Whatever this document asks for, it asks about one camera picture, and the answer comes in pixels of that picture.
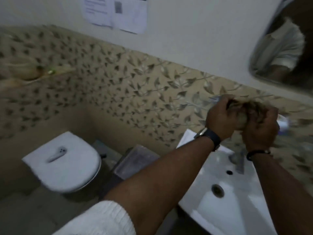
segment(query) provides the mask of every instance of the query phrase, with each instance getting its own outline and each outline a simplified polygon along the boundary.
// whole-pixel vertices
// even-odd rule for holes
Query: sink drain
[[[223,188],[217,184],[214,184],[211,187],[211,190],[217,198],[223,198],[225,195]]]

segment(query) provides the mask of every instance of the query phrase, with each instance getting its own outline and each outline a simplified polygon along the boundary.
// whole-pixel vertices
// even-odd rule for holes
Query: bracelet
[[[271,154],[271,152],[269,151],[269,150],[253,150],[253,151],[251,151],[251,152],[249,152],[248,154],[247,154],[247,160],[248,161],[252,161],[252,159],[251,159],[251,157],[254,155],[254,154]]]

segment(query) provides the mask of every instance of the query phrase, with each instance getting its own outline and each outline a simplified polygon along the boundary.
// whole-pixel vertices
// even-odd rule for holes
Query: sink
[[[186,130],[178,147],[195,134]],[[245,158],[245,173],[238,174],[229,161],[233,153],[224,146],[211,153],[179,205],[212,235],[277,234],[253,163]],[[222,189],[222,198],[213,185]]]

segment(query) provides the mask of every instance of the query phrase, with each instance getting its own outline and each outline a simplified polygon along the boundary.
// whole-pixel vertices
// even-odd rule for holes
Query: faucet
[[[246,149],[243,148],[239,153],[233,153],[228,157],[230,162],[236,165],[236,172],[241,175],[245,173],[245,155]]]

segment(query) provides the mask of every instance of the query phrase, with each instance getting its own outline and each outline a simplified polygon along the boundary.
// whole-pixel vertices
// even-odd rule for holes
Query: white toilet seat cover
[[[64,146],[67,152],[53,162],[48,158]],[[98,172],[100,156],[83,139],[66,132],[22,159],[50,190],[72,192],[86,185]]]

